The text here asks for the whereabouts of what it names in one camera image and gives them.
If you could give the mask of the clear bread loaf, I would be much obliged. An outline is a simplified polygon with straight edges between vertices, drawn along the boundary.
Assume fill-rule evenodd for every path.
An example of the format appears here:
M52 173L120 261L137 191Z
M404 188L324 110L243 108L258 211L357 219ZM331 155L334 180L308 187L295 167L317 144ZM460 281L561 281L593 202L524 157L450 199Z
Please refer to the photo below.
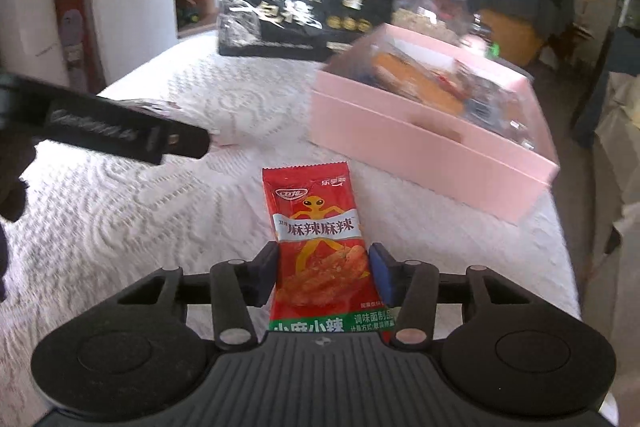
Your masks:
M405 58L390 52L378 52L371 60L376 82L387 91L433 107L452 116L461 117L464 104L445 88L439 75L423 72Z

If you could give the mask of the red spicy strips packet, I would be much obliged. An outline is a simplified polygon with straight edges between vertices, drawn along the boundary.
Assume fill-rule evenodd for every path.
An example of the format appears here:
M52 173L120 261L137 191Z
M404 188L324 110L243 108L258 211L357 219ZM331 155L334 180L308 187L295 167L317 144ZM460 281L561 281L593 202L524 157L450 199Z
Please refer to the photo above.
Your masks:
M265 169L262 186L279 246L270 331L389 340L395 321L375 287L346 162Z

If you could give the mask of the pink cardboard box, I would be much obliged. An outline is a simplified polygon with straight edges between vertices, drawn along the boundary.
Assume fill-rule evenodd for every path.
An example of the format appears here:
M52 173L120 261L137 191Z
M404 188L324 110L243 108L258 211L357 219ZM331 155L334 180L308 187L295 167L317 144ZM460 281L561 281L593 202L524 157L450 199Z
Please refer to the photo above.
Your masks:
M462 63L513 92L522 102L532 148L364 83L373 53L386 43L439 69ZM560 169L525 72L392 25L358 39L318 70L311 88L309 139L509 222L529 212Z

